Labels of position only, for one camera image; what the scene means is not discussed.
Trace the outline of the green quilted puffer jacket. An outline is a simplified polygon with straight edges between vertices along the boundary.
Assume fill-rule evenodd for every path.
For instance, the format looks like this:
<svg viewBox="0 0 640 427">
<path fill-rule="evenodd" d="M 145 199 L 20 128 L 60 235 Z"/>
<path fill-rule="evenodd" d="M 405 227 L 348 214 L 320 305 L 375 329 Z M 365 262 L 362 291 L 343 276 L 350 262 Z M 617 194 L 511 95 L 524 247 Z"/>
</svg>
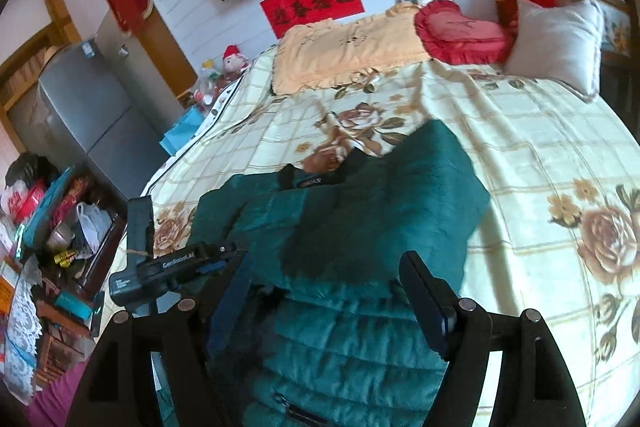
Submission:
<svg viewBox="0 0 640 427">
<path fill-rule="evenodd" d="M 440 121 L 390 153 L 352 152 L 321 176 L 237 174 L 203 195 L 194 243 L 248 252 L 250 295 L 213 361 L 243 426 L 288 426 L 299 409 L 337 426 L 419 426 L 446 366 L 428 349 L 398 280 L 418 253 L 459 288 L 489 205 L 472 161 Z"/>
</svg>

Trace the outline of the cluttered side table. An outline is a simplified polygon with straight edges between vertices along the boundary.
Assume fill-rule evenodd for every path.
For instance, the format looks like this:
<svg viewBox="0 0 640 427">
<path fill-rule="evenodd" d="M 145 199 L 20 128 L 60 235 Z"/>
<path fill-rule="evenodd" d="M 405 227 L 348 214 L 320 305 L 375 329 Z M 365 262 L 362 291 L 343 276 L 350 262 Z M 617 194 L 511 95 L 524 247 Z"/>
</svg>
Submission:
<svg viewBox="0 0 640 427">
<path fill-rule="evenodd" d="M 125 203 L 87 167 L 18 156 L 1 193 L 1 380 L 29 405 L 88 357 Z"/>
</svg>

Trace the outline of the blue paper bag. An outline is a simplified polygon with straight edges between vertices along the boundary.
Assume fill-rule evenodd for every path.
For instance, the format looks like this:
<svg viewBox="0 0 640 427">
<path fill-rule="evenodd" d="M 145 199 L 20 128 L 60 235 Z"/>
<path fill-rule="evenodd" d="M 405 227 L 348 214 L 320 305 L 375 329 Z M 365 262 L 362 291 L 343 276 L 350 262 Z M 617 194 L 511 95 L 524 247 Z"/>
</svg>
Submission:
<svg viewBox="0 0 640 427">
<path fill-rule="evenodd" d="M 163 139 L 160 140 L 160 146 L 166 150 L 169 156 L 174 156 L 175 153 L 185 146 L 198 131 L 198 128 L 203 124 L 204 117 L 201 111 L 196 107 L 190 107 L 186 113 L 184 113 L 175 124 L 168 129 Z"/>
</svg>

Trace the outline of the floral cream bed sheet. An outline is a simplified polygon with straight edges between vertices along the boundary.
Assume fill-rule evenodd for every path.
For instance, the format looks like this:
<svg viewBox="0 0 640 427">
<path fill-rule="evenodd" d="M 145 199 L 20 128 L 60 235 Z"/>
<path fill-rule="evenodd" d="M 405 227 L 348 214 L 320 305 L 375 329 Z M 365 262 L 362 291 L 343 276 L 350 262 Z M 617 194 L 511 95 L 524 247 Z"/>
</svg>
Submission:
<svg viewBox="0 0 640 427">
<path fill-rule="evenodd" d="M 157 257 L 195 244 L 198 202 L 232 176 L 321 176 L 438 120 L 489 195 L 462 284 L 449 286 L 489 312 L 539 311 L 585 425 L 616 425 L 639 390 L 639 147 L 610 106 L 549 79 L 436 60 L 277 95 L 275 58 L 257 57 L 213 124 L 150 180 Z"/>
</svg>

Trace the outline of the grey refrigerator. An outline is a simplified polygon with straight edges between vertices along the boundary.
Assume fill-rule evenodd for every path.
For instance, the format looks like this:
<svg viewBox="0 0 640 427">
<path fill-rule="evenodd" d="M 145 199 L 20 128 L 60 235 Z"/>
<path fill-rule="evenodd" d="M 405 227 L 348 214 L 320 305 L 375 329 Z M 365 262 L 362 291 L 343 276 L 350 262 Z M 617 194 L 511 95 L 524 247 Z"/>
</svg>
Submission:
<svg viewBox="0 0 640 427">
<path fill-rule="evenodd" d="M 92 39 L 55 52 L 8 117 L 30 153 L 60 171 L 86 167 L 123 200 L 139 196 L 168 158 Z"/>
</svg>

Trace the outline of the pig plush toy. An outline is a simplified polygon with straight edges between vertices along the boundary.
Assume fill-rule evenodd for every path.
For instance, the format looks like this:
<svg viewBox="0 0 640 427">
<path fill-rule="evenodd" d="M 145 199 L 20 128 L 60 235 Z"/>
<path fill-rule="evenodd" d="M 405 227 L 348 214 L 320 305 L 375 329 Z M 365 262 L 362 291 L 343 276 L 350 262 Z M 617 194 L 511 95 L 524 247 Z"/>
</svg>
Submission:
<svg viewBox="0 0 640 427">
<path fill-rule="evenodd" d="M 248 58 L 235 44 L 227 46 L 222 54 L 222 72 L 228 79 L 238 78 L 249 64 Z"/>
</svg>

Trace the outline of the yellow fringed pillow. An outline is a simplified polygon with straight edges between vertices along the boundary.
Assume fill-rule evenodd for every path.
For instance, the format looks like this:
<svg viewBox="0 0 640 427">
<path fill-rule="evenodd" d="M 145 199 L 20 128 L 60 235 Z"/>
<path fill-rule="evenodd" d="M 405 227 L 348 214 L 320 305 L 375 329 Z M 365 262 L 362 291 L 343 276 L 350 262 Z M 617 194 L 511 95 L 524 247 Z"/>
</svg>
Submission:
<svg viewBox="0 0 640 427">
<path fill-rule="evenodd" d="M 347 86 L 378 72 L 428 61 L 414 28 L 419 9 L 410 2 L 348 24 L 327 18 L 296 25 L 278 45 L 272 90 L 290 95 L 312 89 Z"/>
</svg>

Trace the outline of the red calligraphy banner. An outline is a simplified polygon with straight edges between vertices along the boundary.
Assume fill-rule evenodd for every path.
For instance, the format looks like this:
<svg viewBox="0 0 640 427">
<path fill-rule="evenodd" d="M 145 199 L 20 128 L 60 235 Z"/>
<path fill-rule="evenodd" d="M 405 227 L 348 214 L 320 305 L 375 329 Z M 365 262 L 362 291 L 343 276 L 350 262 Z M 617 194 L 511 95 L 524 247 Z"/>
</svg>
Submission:
<svg viewBox="0 0 640 427">
<path fill-rule="evenodd" d="M 361 0 L 264 0 L 262 10 L 278 39 L 294 26 L 361 14 Z"/>
</svg>

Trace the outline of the white pillow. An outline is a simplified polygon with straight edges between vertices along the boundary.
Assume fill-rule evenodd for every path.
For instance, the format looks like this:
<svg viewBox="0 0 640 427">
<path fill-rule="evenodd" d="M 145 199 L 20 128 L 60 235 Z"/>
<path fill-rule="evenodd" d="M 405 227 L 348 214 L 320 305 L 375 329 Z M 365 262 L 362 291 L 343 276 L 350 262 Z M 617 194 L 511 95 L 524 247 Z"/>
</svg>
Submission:
<svg viewBox="0 0 640 427">
<path fill-rule="evenodd" d="M 563 83 L 591 100 L 600 91 L 604 15 L 592 0 L 543 8 L 518 0 L 518 36 L 506 74 Z"/>
</svg>

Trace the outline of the red heart cushion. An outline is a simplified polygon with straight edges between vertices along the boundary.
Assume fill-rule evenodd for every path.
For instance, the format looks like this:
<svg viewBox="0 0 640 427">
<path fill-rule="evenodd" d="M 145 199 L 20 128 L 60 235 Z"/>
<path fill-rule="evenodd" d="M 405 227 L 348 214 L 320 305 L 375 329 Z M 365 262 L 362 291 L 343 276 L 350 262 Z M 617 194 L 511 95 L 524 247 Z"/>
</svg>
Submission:
<svg viewBox="0 0 640 427">
<path fill-rule="evenodd" d="M 449 0 L 435 0 L 414 17 L 414 29 L 425 51 L 450 65 L 503 63 L 513 39 L 499 24 L 476 20 L 461 13 Z"/>
</svg>

